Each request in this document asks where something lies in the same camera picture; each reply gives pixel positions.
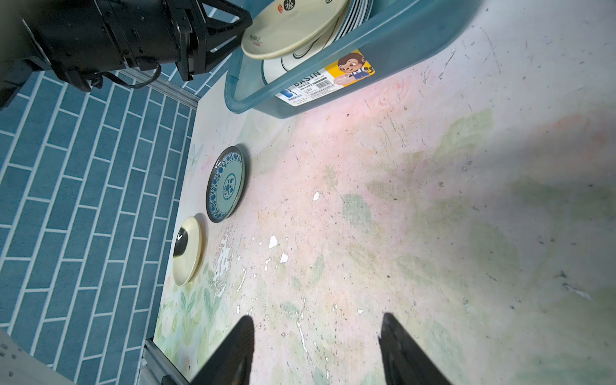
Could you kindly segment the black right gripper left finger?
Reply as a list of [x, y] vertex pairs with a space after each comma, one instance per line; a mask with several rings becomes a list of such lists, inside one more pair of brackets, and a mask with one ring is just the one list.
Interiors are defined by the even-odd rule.
[[253, 319], [244, 315], [194, 376], [191, 383], [195, 385], [248, 385], [254, 345]]

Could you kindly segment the teal patterned small plate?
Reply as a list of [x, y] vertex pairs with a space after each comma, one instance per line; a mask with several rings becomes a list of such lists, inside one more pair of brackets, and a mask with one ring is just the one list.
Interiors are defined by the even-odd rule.
[[245, 185], [245, 159], [240, 149], [231, 146], [215, 161], [206, 190], [206, 213], [210, 221], [228, 218], [240, 201]]

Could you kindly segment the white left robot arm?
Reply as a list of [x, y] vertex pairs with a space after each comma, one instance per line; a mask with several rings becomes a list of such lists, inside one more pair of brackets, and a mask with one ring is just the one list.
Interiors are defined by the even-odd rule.
[[214, 69], [242, 42], [250, 13], [228, 1], [3, 1], [1, 106], [35, 72], [53, 71], [80, 91], [127, 67], [160, 77], [174, 63], [185, 81]]

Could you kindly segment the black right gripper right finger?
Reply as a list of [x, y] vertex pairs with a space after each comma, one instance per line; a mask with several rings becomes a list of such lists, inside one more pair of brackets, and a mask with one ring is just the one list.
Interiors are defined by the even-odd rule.
[[387, 385], [451, 385], [392, 313], [383, 315], [380, 351]]

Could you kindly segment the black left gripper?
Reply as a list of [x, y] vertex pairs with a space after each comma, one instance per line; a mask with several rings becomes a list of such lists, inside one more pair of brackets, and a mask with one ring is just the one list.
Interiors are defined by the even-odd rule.
[[246, 29], [253, 23], [250, 13], [230, 1], [163, 1], [164, 25], [163, 62], [175, 63], [183, 80], [213, 70], [240, 47], [243, 33], [210, 36], [201, 47], [206, 29]]

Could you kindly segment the white plate black quatrefoil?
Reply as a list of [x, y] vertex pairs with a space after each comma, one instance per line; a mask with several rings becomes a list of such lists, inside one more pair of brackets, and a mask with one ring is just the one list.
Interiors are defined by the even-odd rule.
[[298, 65], [308, 61], [328, 46], [360, 27], [370, 18], [374, 2], [372, 0], [350, 1], [335, 24], [325, 30], [319, 37], [278, 59], [264, 60], [261, 66], [261, 77], [265, 84], [277, 80]]

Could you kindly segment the yellow plate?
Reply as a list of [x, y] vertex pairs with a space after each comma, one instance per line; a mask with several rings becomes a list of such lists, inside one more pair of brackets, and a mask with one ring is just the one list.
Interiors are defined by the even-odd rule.
[[285, 56], [322, 35], [347, 6], [346, 1], [273, 1], [246, 29], [242, 51], [251, 59]]

